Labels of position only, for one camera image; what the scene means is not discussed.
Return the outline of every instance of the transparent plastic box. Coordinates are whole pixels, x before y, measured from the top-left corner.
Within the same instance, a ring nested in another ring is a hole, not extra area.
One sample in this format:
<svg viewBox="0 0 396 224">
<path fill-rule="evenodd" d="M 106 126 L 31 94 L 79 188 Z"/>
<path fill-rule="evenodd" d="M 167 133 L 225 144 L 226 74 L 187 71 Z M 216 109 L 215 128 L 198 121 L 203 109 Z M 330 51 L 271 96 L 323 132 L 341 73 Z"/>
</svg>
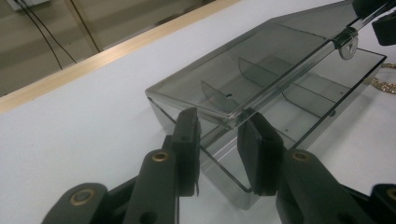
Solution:
<svg viewBox="0 0 396 224">
<path fill-rule="evenodd" d="M 148 88 L 146 95 L 169 134 L 181 110 L 198 108 L 203 173 L 235 205 L 249 209 L 258 196 L 236 149 L 237 128 L 260 112 L 286 148 L 309 147 L 385 61 L 362 49 L 346 61 L 335 50 L 337 36 L 366 22 L 351 2 L 272 19 Z"/>
</svg>

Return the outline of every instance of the gold bracelet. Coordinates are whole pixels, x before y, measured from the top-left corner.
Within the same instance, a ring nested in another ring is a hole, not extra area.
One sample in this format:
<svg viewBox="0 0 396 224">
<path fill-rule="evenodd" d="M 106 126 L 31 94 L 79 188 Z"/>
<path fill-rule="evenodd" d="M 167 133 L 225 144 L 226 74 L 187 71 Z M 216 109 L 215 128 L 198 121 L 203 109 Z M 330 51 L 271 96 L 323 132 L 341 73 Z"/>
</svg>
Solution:
<svg viewBox="0 0 396 224">
<path fill-rule="evenodd" d="M 396 69 L 396 63 L 384 63 L 384 64 L 382 64 L 381 67 Z M 380 82 L 379 79 L 375 77 L 371 81 L 371 84 L 381 91 L 396 94 L 396 84 L 395 83 Z"/>
</svg>

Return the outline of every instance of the white tabletop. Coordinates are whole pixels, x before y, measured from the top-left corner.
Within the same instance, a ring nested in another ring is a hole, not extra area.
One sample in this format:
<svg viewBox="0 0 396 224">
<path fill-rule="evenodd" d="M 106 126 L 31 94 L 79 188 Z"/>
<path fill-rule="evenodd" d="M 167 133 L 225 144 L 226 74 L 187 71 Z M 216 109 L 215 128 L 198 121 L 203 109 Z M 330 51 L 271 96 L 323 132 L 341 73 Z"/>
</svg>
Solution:
<svg viewBox="0 0 396 224">
<path fill-rule="evenodd" d="M 75 185 L 113 189 L 136 176 L 164 139 L 147 87 L 264 21 L 332 2 L 243 0 L 1 114 L 0 223 L 40 223 Z M 379 47 L 370 26 L 360 41 L 396 62 L 396 48 Z M 377 182 L 396 183 L 395 113 L 396 95 L 368 87 L 310 150 L 341 183 L 364 193 Z M 204 176 L 200 190 L 181 199 L 180 223 L 280 222 L 274 198 L 241 211 Z"/>
</svg>

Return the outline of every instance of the brass screw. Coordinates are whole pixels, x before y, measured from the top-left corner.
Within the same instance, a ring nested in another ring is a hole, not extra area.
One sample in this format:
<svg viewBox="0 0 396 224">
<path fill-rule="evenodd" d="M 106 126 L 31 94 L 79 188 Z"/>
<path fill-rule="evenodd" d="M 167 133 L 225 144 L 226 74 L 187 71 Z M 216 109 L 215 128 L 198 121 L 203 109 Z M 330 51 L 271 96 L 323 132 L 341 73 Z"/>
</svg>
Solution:
<svg viewBox="0 0 396 224">
<path fill-rule="evenodd" d="M 303 152 L 294 152 L 292 157 L 297 161 L 309 161 L 309 156 Z"/>
<path fill-rule="evenodd" d="M 388 189 L 387 190 L 387 194 L 388 196 L 393 199 L 394 201 L 396 201 L 396 189 Z"/>
<path fill-rule="evenodd" d="M 94 195 L 95 191 L 93 189 L 82 189 L 72 195 L 70 203 L 74 206 L 80 206 L 89 202 Z"/>
<path fill-rule="evenodd" d="M 154 161 L 166 161 L 168 160 L 169 156 L 166 152 L 157 152 L 152 156 Z"/>
</svg>

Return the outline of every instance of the black cable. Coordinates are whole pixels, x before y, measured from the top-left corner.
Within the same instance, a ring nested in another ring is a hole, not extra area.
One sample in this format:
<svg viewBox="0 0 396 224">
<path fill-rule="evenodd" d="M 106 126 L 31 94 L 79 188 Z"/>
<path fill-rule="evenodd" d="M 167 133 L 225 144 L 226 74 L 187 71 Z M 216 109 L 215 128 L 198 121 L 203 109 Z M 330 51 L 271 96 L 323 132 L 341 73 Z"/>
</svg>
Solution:
<svg viewBox="0 0 396 224">
<path fill-rule="evenodd" d="M 38 31 L 41 33 L 41 35 L 44 37 L 44 39 L 46 40 L 47 44 L 49 45 L 50 50 L 53 53 L 53 56 L 55 56 L 56 62 L 58 62 L 59 67 L 61 68 L 61 70 L 64 70 L 62 68 L 61 63 L 59 62 L 58 57 L 55 54 L 55 51 L 53 50 L 52 46 L 50 45 L 50 42 L 48 41 L 48 39 L 46 38 L 46 36 L 43 34 L 43 32 L 41 31 L 40 27 L 38 27 L 37 23 L 35 22 L 35 20 L 33 20 L 33 18 L 30 16 L 30 14 L 26 11 L 26 9 L 22 6 L 22 4 L 18 1 L 18 0 L 14 0 L 18 5 L 20 5 L 20 7 L 22 8 L 22 10 L 26 13 L 26 15 L 30 18 L 30 20 L 35 24 L 35 27 L 37 27 Z"/>
<path fill-rule="evenodd" d="M 53 40 L 56 42 L 56 44 L 58 44 L 58 46 L 69 56 L 69 58 L 74 63 L 77 63 L 76 60 L 74 60 L 74 58 L 69 54 L 69 52 L 67 52 L 67 50 L 64 49 L 64 47 L 58 42 L 58 40 L 55 38 L 55 36 L 53 36 L 53 34 L 50 32 L 49 28 L 47 28 L 47 26 L 44 24 L 44 22 L 37 17 L 37 15 L 33 12 L 32 9 L 30 9 L 30 7 L 26 4 L 26 2 L 24 0 L 21 0 L 21 1 L 25 4 L 26 8 L 35 16 L 35 18 L 44 26 L 44 28 L 47 30 L 47 32 L 53 38 Z"/>
</svg>

